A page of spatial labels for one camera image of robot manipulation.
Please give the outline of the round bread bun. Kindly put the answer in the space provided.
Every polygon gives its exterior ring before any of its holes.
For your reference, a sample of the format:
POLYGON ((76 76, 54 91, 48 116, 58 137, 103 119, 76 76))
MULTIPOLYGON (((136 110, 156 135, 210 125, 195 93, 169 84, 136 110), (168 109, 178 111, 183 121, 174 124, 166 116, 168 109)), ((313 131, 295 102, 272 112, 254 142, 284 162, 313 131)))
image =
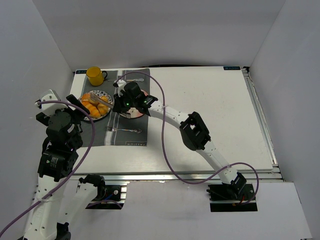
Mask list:
POLYGON ((88 94, 85 98, 86 101, 88 101, 89 103, 91 103, 94 106, 97 106, 100 102, 98 101, 97 96, 91 96, 91 94, 88 94))

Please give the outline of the metal tongs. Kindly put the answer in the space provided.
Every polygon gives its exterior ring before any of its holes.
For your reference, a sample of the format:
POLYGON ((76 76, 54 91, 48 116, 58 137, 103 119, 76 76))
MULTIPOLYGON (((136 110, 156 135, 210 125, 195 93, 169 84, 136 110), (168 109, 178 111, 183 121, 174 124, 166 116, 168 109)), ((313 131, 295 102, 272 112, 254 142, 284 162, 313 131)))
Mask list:
MULTIPOLYGON (((113 110, 114 106, 108 102, 105 102, 105 101, 102 101, 98 96, 97 96, 97 100, 99 101, 99 103, 102 103, 106 106, 108 106, 111 110, 113 110)), ((124 118, 127 118, 127 119, 130 119, 131 118, 131 115, 129 113, 119 113, 120 116, 124 117, 124 118)))

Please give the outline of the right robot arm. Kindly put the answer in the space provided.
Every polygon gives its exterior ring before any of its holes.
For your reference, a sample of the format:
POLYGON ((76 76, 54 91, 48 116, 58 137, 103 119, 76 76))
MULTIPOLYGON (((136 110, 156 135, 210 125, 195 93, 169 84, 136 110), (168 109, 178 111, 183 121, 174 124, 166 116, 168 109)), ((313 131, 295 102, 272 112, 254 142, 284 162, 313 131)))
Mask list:
POLYGON ((136 82, 119 80, 113 86, 116 88, 114 112, 128 116, 129 109, 135 108, 144 115, 174 126, 180 131, 183 144, 200 154, 217 172, 230 199, 236 200, 242 196, 247 180, 217 150, 199 113, 186 114, 167 107, 158 98, 146 95, 136 82))

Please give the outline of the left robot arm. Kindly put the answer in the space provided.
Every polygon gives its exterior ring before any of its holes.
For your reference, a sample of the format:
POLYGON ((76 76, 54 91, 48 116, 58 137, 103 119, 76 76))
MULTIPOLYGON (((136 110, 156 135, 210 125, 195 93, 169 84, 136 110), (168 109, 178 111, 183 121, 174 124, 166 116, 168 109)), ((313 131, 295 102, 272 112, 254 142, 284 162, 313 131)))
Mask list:
POLYGON ((70 224, 93 200, 106 194, 105 179, 89 174, 80 178, 80 187, 65 211, 60 214, 66 183, 78 168, 77 150, 82 147, 82 120, 89 116, 74 95, 66 98, 74 107, 64 104, 54 90, 43 93, 35 103, 40 108, 36 120, 46 126, 46 139, 38 166, 36 206, 32 209, 24 240, 69 240, 70 224))

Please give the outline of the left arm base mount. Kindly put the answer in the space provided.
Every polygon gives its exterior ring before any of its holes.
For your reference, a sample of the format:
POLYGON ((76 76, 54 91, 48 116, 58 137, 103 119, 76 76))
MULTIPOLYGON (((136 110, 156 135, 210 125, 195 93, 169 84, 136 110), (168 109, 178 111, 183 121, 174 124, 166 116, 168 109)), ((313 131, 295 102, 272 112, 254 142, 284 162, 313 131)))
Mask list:
POLYGON ((124 203, 121 203, 121 185, 106 184, 105 178, 96 174, 88 174, 80 177, 77 191, 82 185, 91 184, 97 188, 97 196, 87 205, 86 209, 93 210, 120 210, 124 203))

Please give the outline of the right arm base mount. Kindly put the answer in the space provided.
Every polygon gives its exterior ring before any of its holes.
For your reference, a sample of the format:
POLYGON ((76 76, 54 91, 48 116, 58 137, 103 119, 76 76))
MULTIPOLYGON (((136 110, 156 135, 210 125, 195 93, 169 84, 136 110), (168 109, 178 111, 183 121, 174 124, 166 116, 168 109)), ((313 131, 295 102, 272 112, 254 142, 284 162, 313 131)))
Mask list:
POLYGON ((257 212, 254 186, 246 184, 239 196, 231 196, 222 184, 210 184, 206 190, 212 213, 257 212))

